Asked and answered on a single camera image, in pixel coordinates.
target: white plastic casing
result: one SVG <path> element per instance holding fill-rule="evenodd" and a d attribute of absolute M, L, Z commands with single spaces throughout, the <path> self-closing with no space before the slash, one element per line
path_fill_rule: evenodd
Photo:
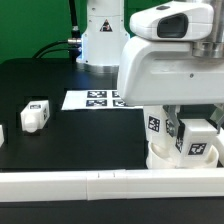
<path fill-rule="evenodd" d="M 2 125 L 0 125 L 0 147 L 2 146 L 3 143 L 4 143 L 4 134 L 3 134 Z"/>
<path fill-rule="evenodd" d="M 191 43 L 133 37 L 121 56 L 120 97 L 129 106 L 223 103 L 224 61 L 191 54 Z"/>
<path fill-rule="evenodd" d="M 112 31 L 101 31 L 105 21 Z M 87 30 L 82 35 L 78 63 L 90 66 L 118 66 L 130 35 L 124 28 L 124 0 L 88 0 Z"/>
<path fill-rule="evenodd" d="M 170 8 L 158 10 L 158 6 L 132 15 L 130 28 L 137 36 L 149 40 L 199 40 L 207 37 L 212 31 L 214 10 L 212 6 L 204 3 L 169 2 L 164 4 Z M 189 24 L 183 38 L 160 38 L 157 34 L 161 19 L 176 14 L 187 16 Z"/>
<path fill-rule="evenodd" d="M 183 139 L 175 139 L 169 149 L 177 167 L 203 167 L 217 137 L 217 129 L 204 119 L 182 119 L 185 125 Z"/>
<path fill-rule="evenodd" d="M 0 173 L 0 202 L 224 196 L 222 169 Z"/>
<path fill-rule="evenodd" d="M 49 102 L 31 101 L 20 115 L 23 131 L 33 133 L 42 129 L 50 117 Z"/>

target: sticker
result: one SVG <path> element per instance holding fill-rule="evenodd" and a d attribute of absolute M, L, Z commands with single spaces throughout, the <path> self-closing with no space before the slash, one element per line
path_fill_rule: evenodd
<path fill-rule="evenodd" d="M 103 26 L 101 27 L 100 32 L 113 32 L 107 19 L 105 20 Z"/>
<path fill-rule="evenodd" d="M 114 107 L 127 107 L 127 104 L 123 100 L 113 100 Z"/>
<path fill-rule="evenodd" d="M 33 110 L 33 109 L 40 109 L 41 108 L 41 105 L 30 105 L 30 109 Z"/>
<path fill-rule="evenodd" d="M 119 96 L 117 91 L 112 91 L 112 97 L 113 98 L 120 98 L 120 96 Z"/>
<path fill-rule="evenodd" d="M 88 91 L 87 98 L 107 98 L 107 91 Z"/>
<path fill-rule="evenodd" d="M 178 138 L 178 137 L 177 137 L 175 146 L 176 146 L 176 148 L 177 148 L 180 152 L 182 152 L 183 143 L 184 143 L 183 138 L 180 138 L 180 137 Z"/>
<path fill-rule="evenodd" d="M 190 151 L 188 155 L 203 155 L 205 148 L 206 148 L 206 143 L 194 143 L 191 145 Z"/>
<path fill-rule="evenodd" d="M 106 107 L 107 100 L 87 100 L 86 107 Z"/>
<path fill-rule="evenodd" d="M 44 109 L 44 120 L 46 120 L 47 119 L 47 109 L 45 108 Z"/>
<path fill-rule="evenodd" d="M 166 133 L 170 133 L 170 122 L 168 119 L 166 119 Z"/>
<path fill-rule="evenodd" d="M 148 128 L 150 130 L 155 131 L 155 132 L 159 132 L 159 129 L 160 129 L 160 120 L 157 119 L 157 118 L 155 118 L 155 117 L 149 116 Z"/>
<path fill-rule="evenodd" d="M 177 140 L 176 140 L 176 148 L 179 150 L 179 152 L 182 152 L 183 144 L 184 144 L 184 132 L 185 132 L 185 124 L 181 121 L 180 126 L 178 128 L 178 133 L 177 133 Z"/>

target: white robot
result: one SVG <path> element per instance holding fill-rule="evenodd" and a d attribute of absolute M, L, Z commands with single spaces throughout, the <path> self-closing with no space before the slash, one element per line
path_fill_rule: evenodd
<path fill-rule="evenodd" d="M 82 35 L 78 68 L 97 73 L 118 71 L 130 39 L 124 28 L 124 0 L 87 0 L 87 29 Z"/>
<path fill-rule="evenodd" d="M 118 92 L 143 105 L 148 168 L 224 165 L 224 1 L 172 1 L 132 16 Z M 215 104 L 210 120 L 178 120 L 181 105 Z"/>

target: white block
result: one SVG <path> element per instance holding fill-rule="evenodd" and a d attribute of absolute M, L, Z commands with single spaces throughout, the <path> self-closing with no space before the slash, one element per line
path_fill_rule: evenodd
<path fill-rule="evenodd" d="M 127 198 L 224 196 L 222 169 L 131 170 Z"/>
<path fill-rule="evenodd" d="M 87 173 L 88 200 L 126 198 L 125 170 Z"/>
<path fill-rule="evenodd" d="M 181 121 L 185 124 L 183 139 L 177 136 L 170 155 L 177 167 L 203 167 L 204 163 L 211 161 L 209 156 L 217 130 L 204 119 L 182 119 Z"/>
<path fill-rule="evenodd" d="M 147 141 L 167 149 L 174 141 L 167 132 L 167 115 L 163 106 L 144 106 L 144 120 Z"/>
<path fill-rule="evenodd" d="M 2 125 L 0 125 L 0 147 L 2 146 L 3 142 L 4 142 L 3 129 Z"/>
<path fill-rule="evenodd" d="M 0 202 L 86 199 L 86 172 L 0 174 Z"/>
<path fill-rule="evenodd" d="M 42 129 L 50 117 L 49 102 L 31 101 L 21 112 L 22 130 L 30 133 Z"/>

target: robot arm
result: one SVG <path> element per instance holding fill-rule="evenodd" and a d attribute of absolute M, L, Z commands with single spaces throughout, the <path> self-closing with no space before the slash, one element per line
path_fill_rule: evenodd
<path fill-rule="evenodd" d="M 224 103 L 223 41 L 217 32 L 223 30 L 224 3 L 201 2 L 173 1 L 131 18 L 137 36 L 123 50 L 118 92 L 127 104 L 145 106 L 149 168 L 166 167 L 156 158 L 172 164 L 167 167 L 215 167 L 224 151 L 217 137 L 222 107 L 211 122 L 177 119 L 178 105 Z"/>

